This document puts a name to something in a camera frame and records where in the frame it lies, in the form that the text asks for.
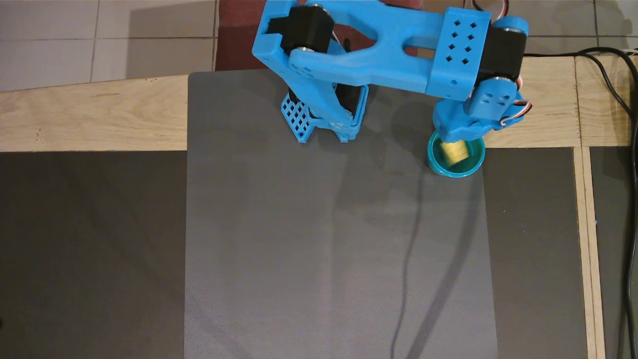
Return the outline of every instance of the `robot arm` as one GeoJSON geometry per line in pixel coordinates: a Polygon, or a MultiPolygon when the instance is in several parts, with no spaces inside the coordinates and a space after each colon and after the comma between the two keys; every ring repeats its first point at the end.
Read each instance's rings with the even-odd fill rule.
{"type": "Polygon", "coordinates": [[[528,33],[520,18],[490,24],[483,11],[448,8],[444,14],[393,7],[379,0],[268,0],[253,54],[288,84],[282,113],[299,142],[314,127],[342,142],[357,135],[367,85],[443,98],[434,125],[443,142],[472,141],[522,120],[529,110],[519,92],[528,33]],[[376,40],[352,52],[335,41],[335,23],[376,40]],[[434,49],[433,59],[405,47],[434,49]]]}

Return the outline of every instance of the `wooden frame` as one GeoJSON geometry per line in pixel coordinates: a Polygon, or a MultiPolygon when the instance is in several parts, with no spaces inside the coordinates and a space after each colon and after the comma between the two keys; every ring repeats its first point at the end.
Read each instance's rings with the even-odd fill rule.
{"type": "MultiPolygon", "coordinates": [[[[617,59],[601,59],[628,95],[617,59]]],[[[605,358],[590,146],[628,143],[627,117],[587,59],[526,58],[526,121],[491,133],[491,148],[574,151],[588,358],[605,358]]],[[[184,151],[188,76],[121,80],[0,93],[0,151],[184,151]]]]}

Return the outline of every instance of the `electric wire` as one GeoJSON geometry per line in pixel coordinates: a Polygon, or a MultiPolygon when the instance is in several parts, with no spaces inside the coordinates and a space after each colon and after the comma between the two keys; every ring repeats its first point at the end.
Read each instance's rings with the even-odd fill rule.
{"type": "Polygon", "coordinates": [[[635,54],[635,49],[614,49],[612,47],[590,47],[588,49],[584,49],[578,52],[570,52],[566,54],[556,54],[556,55],[543,55],[543,54],[526,54],[526,56],[535,56],[535,57],[555,57],[555,56],[584,56],[590,60],[592,60],[599,67],[603,78],[605,79],[605,83],[609,88],[609,91],[618,101],[618,103],[622,106],[622,108],[627,112],[630,118],[631,126],[632,126],[632,135],[631,135],[631,155],[630,155],[630,168],[631,168],[631,182],[632,182],[632,205],[631,205],[631,219],[632,219],[632,232],[631,235],[627,238],[627,248],[625,252],[624,264],[623,264],[623,306],[625,308],[625,314],[627,316],[627,330],[629,334],[629,351],[632,359],[638,359],[638,349],[637,349],[637,340],[636,340],[636,328],[635,328],[635,320],[634,320],[634,306],[632,303],[632,272],[634,271],[634,259],[635,259],[635,251],[636,245],[638,242],[638,165],[636,163],[637,160],[637,151],[638,151],[638,112],[636,108],[630,108],[627,103],[619,96],[616,92],[616,89],[609,81],[609,76],[607,75],[607,71],[600,61],[592,56],[591,52],[597,53],[610,53],[619,56],[629,67],[629,71],[632,75],[633,88],[631,89],[630,99],[634,98],[632,103],[635,103],[636,96],[638,96],[638,70],[634,62],[631,60],[627,52],[631,52],[635,54]]]}

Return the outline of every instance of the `teal bowl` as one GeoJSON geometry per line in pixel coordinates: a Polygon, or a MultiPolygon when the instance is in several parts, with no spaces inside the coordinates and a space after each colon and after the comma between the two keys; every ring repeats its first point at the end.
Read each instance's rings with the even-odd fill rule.
{"type": "Polygon", "coordinates": [[[427,161],[430,168],[442,176],[451,178],[467,177],[476,172],[483,164],[483,160],[485,160],[485,142],[482,138],[466,142],[470,156],[453,165],[447,164],[445,154],[441,149],[441,142],[438,131],[434,131],[430,141],[427,143],[427,161]]]}

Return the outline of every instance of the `yellow block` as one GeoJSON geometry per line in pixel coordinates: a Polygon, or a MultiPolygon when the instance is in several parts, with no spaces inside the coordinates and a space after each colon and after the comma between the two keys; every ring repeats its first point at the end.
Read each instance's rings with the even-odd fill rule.
{"type": "Polygon", "coordinates": [[[445,160],[448,165],[454,165],[463,161],[465,158],[468,158],[470,154],[468,153],[468,147],[465,144],[465,141],[457,141],[457,142],[441,142],[441,149],[445,154],[445,160]]]}

